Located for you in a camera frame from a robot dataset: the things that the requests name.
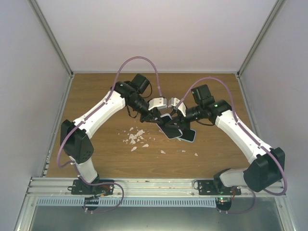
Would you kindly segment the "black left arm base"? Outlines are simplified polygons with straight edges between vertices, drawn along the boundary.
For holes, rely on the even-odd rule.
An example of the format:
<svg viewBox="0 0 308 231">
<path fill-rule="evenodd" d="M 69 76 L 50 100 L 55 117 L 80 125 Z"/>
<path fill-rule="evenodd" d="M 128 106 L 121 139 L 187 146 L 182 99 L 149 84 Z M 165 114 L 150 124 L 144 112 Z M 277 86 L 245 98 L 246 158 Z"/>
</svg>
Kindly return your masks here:
<svg viewBox="0 0 308 231">
<path fill-rule="evenodd" d="M 72 195 L 95 195 L 107 196 L 112 195 L 114 190 L 114 180 L 95 179 L 93 184 L 100 184 L 98 186 L 91 186 L 86 184 L 80 178 L 73 181 L 72 186 L 67 187 Z"/>
</svg>

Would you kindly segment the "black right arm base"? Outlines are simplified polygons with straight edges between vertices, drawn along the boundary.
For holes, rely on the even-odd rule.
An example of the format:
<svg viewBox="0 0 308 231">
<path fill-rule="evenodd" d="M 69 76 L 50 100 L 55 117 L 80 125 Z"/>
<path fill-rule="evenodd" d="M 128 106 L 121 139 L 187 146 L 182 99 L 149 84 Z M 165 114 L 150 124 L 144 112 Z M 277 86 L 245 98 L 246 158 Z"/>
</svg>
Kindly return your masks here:
<svg viewBox="0 0 308 231">
<path fill-rule="evenodd" d="M 226 187 L 216 180 L 194 180 L 192 187 L 198 190 L 199 195 L 233 196 L 241 195 L 241 189 Z"/>
</svg>

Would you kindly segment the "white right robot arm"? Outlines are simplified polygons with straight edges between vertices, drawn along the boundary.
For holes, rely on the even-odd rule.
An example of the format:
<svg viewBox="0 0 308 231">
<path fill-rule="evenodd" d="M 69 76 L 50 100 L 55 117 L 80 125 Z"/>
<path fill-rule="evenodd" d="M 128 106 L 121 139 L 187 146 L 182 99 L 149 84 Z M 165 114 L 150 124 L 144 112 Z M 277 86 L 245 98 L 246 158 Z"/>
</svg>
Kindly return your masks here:
<svg viewBox="0 0 308 231">
<path fill-rule="evenodd" d="M 213 189 L 224 195 L 230 187 L 240 186 L 260 192 L 272 184 L 285 180 L 285 153 L 281 148 L 272 148 L 254 134 L 237 116 L 225 100 L 216 101 L 207 85 L 191 90 L 196 106 L 188 108 L 177 98 L 168 101 L 172 119 L 167 126 L 187 131 L 191 122 L 207 119 L 217 126 L 239 147 L 249 167 L 225 169 L 214 176 Z"/>
</svg>

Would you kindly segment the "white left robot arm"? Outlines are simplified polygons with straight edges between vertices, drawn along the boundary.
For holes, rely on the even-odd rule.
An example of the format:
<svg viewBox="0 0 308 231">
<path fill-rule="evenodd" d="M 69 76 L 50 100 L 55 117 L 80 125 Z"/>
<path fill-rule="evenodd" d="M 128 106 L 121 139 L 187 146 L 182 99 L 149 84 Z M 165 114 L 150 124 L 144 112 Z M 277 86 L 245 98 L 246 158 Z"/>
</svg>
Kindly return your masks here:
<svg viewBox="0 0 308 231">
<path fill-rule="evenodd" d="M 68 164 L 76 167 L 86 193 L 95 194 L 99 190 L 99 175 L 92 162 L 94 148 L 91 138 L 108 119 L 128 106 L 140 114 L 141 122 L 163 123 L 159 111 L 167 108 L 167 99 L 160 96 L 147 101 L 142 97 L 150 84 L 141 74 L 137 74 L 132 81 L 116 81 L 103 99 L 88 112 L 72 122 L 65 120 L 61 124 L 58 153 L 68 155 Z"/>
</svg>

